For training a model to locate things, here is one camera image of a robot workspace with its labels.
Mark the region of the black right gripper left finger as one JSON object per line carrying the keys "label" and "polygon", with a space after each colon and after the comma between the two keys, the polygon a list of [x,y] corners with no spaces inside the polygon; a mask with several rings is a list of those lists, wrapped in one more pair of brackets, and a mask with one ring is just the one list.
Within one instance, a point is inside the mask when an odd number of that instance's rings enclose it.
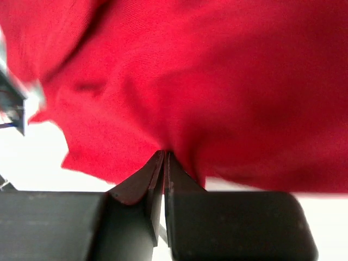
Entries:
{"label": "black right gripper left finger", "polygon": [[1,260],[151,260],[164,155],[106,192],[1,187]]}

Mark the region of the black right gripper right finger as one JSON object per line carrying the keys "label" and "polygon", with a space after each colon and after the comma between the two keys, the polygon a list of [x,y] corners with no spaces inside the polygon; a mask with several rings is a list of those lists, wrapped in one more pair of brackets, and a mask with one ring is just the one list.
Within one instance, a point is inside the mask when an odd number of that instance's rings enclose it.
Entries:
{"label": "black right gripper right finger", "polygon": [[208,192],[168,152],[165,218],[174,260],[317,260],[304,211],[277,191]]}

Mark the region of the red t-shirt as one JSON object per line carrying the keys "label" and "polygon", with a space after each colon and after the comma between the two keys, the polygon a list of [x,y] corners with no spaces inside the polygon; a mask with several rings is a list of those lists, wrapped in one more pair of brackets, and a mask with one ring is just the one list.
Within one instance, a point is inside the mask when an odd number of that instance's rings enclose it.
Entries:
{"label": "red t-shirt", "polygon": [[1,1],[1,29],[66,169],[347,192],[347,1]]}

